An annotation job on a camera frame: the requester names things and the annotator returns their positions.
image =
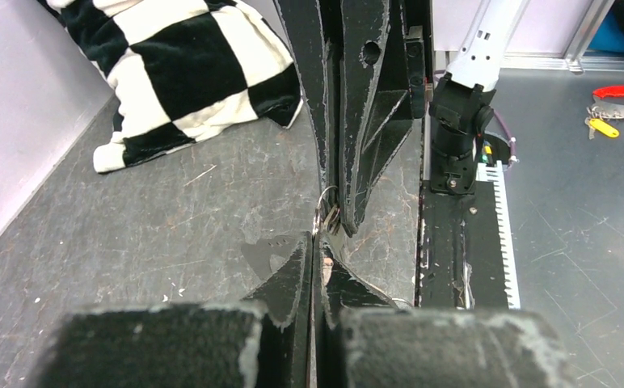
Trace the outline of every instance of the black metal plate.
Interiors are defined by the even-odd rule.
[[[415,305],[462,306],[464,261],[471,266],[474,308],[507,308],[503,256],[493,183],[478,182],[475,196],[420,193]]]
[[[352,236],[373,185],[424,114],[423,29],[404,0],[275,0],[317,139],[321,189],[336,186]]]
[[[314,240],[314,335],[317,354],[317,385],[344,385],[342,351],[338,325],[346,308],[392,307],[395,302],[367,284],[343,264],[334,239],[321,232]]]

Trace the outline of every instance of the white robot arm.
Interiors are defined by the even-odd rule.
[[[494,116],[490,103],[512,34],[529,0],[482,0],[457,57],[433,92],[431,189],[474,193],[476,156]]]
[[[447,72],[460,85],[495,89],[512,34],[529,0],[482,0],[457,57]]]

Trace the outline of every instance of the yellow key tag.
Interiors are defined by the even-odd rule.
[[[615,138],[619,136],[619,131],[614,128],[612,125],[607,124],[603,120],[600,119],[590,119],[588,122],[591,128],[595,129],[597,132],[602,133],[603,135],[611,138]]]

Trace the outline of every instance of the scratched floor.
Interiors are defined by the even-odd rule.
[[[518,139],[507,174],[522,308],[557,329],[578,383],[624,387],[624,124],[588,139],[585,107],[624,73],[509,70],[494,105]]]
[[[91,155],[108,141],[115,108],[101,113],[0,238],[0,387],[21,385],[65,312],[239,299],[268,275],[248,261],[248,244],[311,228],[318,175],[307,115],[289,131],[268,121],[241,125],[97,175]],[[359,275],[402,298],[413,287],[420,152],[418,131],[412,136],[347,247]]]

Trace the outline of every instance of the metal chain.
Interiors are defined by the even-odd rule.
[[[624,113],[620,112],[605,112],[599,107],[593,106],[588,108],[588,114],[593,119],[601,120],[624,120]]]

